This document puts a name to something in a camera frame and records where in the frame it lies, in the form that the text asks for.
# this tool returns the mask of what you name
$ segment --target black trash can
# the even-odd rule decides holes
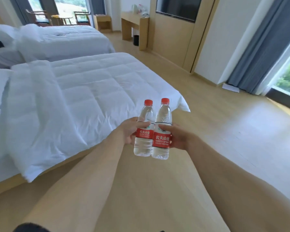
[[[139,35],[133,35],[133,44],[139,46]]]

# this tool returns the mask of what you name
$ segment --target person's left arm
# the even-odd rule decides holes
[[[149,122],[124,121],[39,200],[23,222],[51,232],[94,231],[112,187],[124,144]]]

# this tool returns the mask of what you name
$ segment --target forearm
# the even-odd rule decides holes
[[[92,232],[111,190],[123,146],[123,139],[113,131],[47,191],[24,222],[51,232]]]
[[[232,231],[290,231],[290,201],[195,135],[187,145],[202,182]]]

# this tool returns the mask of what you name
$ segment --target bed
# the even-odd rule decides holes
[[[0,25],[0,40],[5,45],[0,48],[0,68],[34,60],[53,62],[115,52],[108,38],[91,26]]]
[[[0,115],[0,182],[28,181],[100,143],[145,99],[189,111],[182,95],[133,56],[111,53],[15,65]]]

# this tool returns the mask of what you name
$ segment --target television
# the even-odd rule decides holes
[[[201,0],[157,0],[156,13],[195,22]]]

